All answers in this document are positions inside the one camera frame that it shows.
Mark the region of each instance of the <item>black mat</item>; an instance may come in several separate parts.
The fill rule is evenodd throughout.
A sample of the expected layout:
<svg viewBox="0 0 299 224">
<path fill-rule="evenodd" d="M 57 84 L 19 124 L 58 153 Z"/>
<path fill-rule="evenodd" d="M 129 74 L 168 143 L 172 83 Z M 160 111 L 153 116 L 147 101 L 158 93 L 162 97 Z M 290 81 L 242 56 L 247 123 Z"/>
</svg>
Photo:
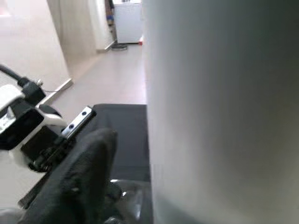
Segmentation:
<svg viewBox="0 0 299 224">
<path fill-rule="evenodd" d="M 97 116 L 84 128 L 80 136 L 103 127 L 117 131 L 117 151 L 111 179 L 149 182 L 146 105 L 100 104 L 93 109 Z"/>
</svg>

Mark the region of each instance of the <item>white cabinet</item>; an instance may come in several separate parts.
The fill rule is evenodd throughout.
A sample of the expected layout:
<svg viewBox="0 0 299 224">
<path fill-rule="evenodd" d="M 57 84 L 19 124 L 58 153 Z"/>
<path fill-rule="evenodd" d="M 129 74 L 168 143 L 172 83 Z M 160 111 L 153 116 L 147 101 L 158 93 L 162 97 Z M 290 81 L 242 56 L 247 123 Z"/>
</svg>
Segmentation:
<svg viewBox="0 0 299 224">
<path fill-rule="evenodd" d="M 136 1 L 115 4 L 118 43 L 138 43 L 142 36 L 142 5 L 134 2 Z"/>
</svg>

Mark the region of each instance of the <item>white pillar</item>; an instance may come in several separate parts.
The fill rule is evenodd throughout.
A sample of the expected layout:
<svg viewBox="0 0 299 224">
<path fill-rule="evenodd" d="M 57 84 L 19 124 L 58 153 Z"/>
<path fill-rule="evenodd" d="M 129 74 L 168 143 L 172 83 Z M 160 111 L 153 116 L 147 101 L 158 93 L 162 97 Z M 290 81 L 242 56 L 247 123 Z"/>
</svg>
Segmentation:
<svg viewBox="0 0 299 224">
<path fill-rule="evenodd" d="M 143 0 L 158 224 L 297 224 L 299 3 Z"/>
</svg>

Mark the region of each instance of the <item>white robot part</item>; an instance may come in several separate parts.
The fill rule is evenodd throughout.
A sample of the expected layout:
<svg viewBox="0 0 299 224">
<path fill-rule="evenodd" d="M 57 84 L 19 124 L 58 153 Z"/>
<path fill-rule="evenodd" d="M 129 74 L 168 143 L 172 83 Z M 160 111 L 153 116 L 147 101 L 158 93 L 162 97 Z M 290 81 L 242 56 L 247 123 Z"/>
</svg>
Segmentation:
<svg viewBox="0 0 299 224">
<path fill-rule="evenodd" d="M 25 145 L 33 136 L 35 136 L 43 126 L 46 125 L 53 125 L 53 126 L 61 126 L 66 127 L 66 122 L 55 114 L 47 114 L 43 113 L 41 110 L 36 108 L 38 112 L 44 117 L 44 120 L 42 123 L 37 126 L 19 145 L 17 145 L 14 149 L 9 151 L 10 157 L 14 160 L 14 162 L 21 167 L 28 168 L 28 159 L 24 155 L 24 153 L 21 151 L 21 148 L 23 145 Z"/>
<path fill-rule="evenodd" d="M 25 95 L 13 85 L 4 85 L 0 87 L 0 111 L 6 107 L 7 113 L 0 117 L 0 134 L 3 133 L 7 128 L 9 128 L 15 121 L 16 117 L 14 112 L 9 107 L 16 99 L 25 98 Z M 61 126 L 66 127 L 66 122 L 55 114 L 43 113 L 40 109 L 36 107 L 36 110 L 44 117 L 41 124 L 39 124 L 22 142 L 20 142 L 15 148 L 9 151 L 10 157 L 14 162 L 24 168 L 28 168 L 28 159 L 21 151 L 23 145 L 25 145 L 33 136 L 35 136 L 43 126 Z"/>
<path fill-rule="evenodd" d="M 9 106 L 18 98 L 25 98 L 25 95 L 13 85 L 0 87 L 0 109 Z"/>
</svg>

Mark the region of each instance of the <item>baseboard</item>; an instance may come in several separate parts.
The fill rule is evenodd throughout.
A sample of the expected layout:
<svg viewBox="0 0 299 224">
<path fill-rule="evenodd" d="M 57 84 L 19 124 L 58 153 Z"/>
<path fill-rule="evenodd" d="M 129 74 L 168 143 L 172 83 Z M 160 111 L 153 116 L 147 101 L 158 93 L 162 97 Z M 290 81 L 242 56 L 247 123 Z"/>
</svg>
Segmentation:
<svg viewBox="0 0 299 224">
<path fill-rule="evenodd" d="M 112 46 L 113 44 L 115 44 L 115 42 L 116 42 L 116 40 L 113 41 L 111 44 L 109 44 L 105 49 L 97 50 L 97 53 L 106 53 L 107 51 L 110 50 L 111 46 Z"/>
<path fill-rule="evenodd" d="M 46 104 L 50 105 L 53 103 L 55 99 L 57 99 L 65 89 L 72 86 L 74 83 L 71 78 L 69 78 L 67 81 L 65 81 L 61 86 L 59 86 L 57 89 L 55 89 L 55 92 L 48 95 L 45 99 L 43 99 L 39 104 Z"/>
</svg>

